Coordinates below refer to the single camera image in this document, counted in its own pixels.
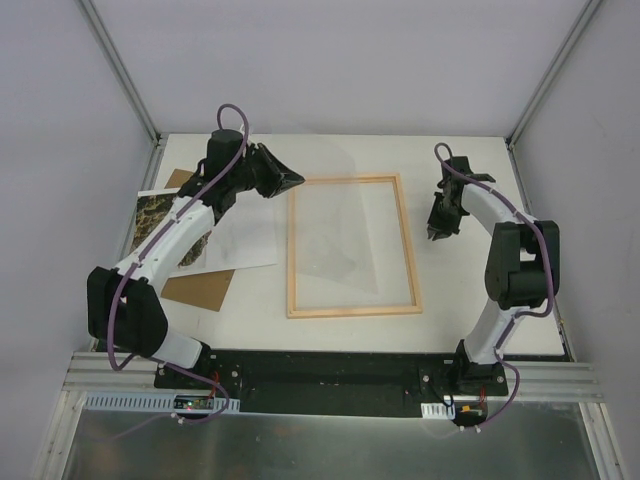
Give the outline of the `light wooden picture frame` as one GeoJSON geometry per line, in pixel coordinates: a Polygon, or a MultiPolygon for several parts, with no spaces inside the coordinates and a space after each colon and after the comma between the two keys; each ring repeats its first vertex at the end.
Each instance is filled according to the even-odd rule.
{"type": "Polygon", "coordinates": [[[288,198],[286,251],[290,319],[423,311],[397,173],[308,178],[288,198]]]}

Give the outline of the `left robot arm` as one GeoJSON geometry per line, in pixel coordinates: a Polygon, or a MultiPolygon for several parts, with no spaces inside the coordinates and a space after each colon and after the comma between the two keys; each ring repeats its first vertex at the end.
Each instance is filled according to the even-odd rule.
{"type": "Polygon", "coordinates": [[[304,181],[247,134],[214,131],[205,157],[159,224],[115,267],[97,267],[89,274],[89,334],[104,341],[109,352],[120,348],[131,356],[175,365],[188,388],[204,387],[211,377],[210,349],[170,327],[159,296],[180,261],[217,226],[239,194],[256,191],[271,199],[304,181]]]}

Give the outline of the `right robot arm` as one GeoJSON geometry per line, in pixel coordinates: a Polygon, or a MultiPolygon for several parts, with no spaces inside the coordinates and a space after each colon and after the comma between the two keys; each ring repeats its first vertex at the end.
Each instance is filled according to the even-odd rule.
{"type": "Polygon", "coordinates": [[[442,179],[427,221],[428,238],[460,232],[474,217],[491,236],[484,271],[487,302],[471,333],[460,340],[452,363],[432,373],[434,390],[444,395],[504,395],[501,354],[521,320],[546,317],[559,289],[560,231],[553,221],[522,213],[495,187],[489,174],[471,170],[465,156],[437,158],[442,179]]]}

